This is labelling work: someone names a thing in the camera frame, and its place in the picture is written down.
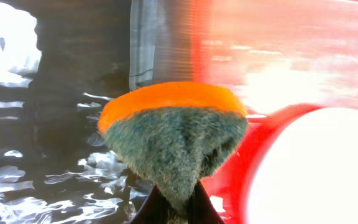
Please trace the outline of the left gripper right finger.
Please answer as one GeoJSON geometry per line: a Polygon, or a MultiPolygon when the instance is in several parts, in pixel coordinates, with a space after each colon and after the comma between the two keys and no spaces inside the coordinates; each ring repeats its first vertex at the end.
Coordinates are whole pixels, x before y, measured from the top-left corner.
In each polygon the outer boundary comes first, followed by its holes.
{"type": "Polygon", "coordinates": [[[225,224],[199,180],[188,200],[188,224],[225,224]]]}

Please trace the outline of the light blue plate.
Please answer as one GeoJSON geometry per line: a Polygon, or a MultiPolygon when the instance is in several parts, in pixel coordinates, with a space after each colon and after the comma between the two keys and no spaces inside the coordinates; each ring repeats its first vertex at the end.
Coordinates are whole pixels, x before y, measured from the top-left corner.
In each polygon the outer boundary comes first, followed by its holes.
{"type": "Polygon", "coordinates": [[[254,224],[358,224],[358,111],[324,108],[289,124],[252,181],[254,224]]]}

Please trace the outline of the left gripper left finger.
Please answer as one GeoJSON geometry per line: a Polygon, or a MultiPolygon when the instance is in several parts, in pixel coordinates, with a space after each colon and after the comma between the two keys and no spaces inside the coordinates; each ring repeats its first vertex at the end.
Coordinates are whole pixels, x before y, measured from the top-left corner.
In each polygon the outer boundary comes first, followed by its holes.
{"type": "Polygon", "coordinates": [[[167,224],[169,202],[155,185],[130,224],[167,224]]]}

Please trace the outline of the orange green sponge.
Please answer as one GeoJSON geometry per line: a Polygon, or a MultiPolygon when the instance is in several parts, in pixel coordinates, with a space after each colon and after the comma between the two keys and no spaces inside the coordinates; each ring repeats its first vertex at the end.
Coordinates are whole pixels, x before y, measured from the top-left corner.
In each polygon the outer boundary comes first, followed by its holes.
{"type": "Polygon", "coordinates": [[[246,115],[227,88],[166,82],[110,101],[98,130],[105,145],[167,199],[168,223],[188,223],[195,185],[237,149],[247,131],[246,115]]]}

